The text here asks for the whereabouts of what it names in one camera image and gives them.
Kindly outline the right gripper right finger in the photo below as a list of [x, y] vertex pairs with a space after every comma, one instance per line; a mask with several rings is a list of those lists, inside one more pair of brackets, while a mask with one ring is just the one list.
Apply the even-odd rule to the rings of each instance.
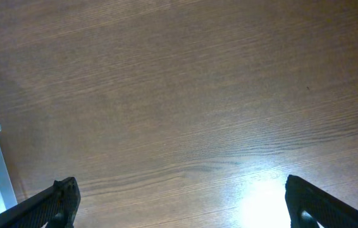
[[285, 184], [292, 228], [358, 228], [358, 210], [296, 175]]

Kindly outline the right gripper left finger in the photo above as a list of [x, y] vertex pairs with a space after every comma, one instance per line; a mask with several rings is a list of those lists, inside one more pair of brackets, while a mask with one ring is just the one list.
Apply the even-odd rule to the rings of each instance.
[[73, 228], [80, 204], [77, 180], [68, 177], [0, 213], [0, 228]]

